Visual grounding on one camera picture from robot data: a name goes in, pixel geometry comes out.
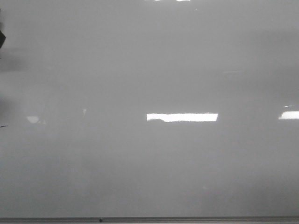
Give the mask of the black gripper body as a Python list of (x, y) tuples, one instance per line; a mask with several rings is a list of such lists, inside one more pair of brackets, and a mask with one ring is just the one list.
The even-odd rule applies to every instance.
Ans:
[(0, 48), (2, 48), (4, 42), (6, 40), (6, 36), (0, 31)]

